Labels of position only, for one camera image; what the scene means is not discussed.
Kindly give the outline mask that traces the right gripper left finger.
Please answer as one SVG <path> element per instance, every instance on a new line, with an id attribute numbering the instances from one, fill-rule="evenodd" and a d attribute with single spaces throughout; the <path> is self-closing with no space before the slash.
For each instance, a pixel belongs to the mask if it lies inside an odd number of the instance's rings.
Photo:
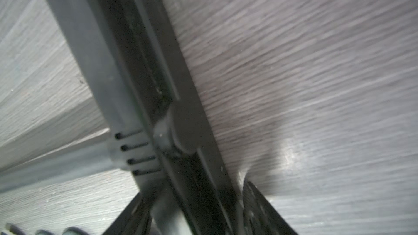
<path id="1" fill-rule="evenodd" d="M 149 235 L 152 204 L 152 198 L 147 198 L 139 192 L 103 235 Z"/>

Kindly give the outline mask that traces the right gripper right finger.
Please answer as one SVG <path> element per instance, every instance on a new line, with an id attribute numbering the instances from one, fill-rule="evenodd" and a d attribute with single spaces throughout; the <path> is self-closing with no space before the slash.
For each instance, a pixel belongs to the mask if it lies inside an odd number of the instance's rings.
<path id="1" fill-rule="evenodd" d="M 252 182 L 244 181 L 242 195 L 247 235 L 298 235 Z"/>

